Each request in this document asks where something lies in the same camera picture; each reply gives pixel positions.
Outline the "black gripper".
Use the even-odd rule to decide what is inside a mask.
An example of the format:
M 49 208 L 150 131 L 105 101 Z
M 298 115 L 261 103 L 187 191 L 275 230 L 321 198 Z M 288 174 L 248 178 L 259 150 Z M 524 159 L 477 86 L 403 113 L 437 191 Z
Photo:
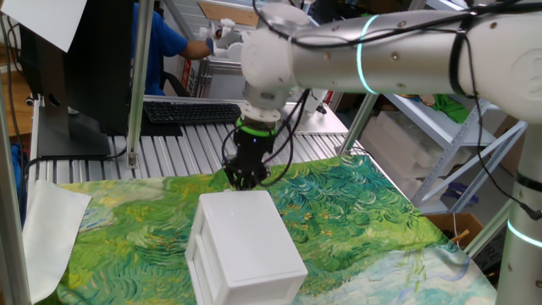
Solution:
M 269 131 L 258 131 L 242 126 L 234 133 L 236 155 L 227 156 L 223 170 L 232 187 L 241 191 L 254 189 L 268 178 L 268 167 L 263 155 L 274 150 L 275 135 Z M 246 184 L 243 171 L 246 171 Z

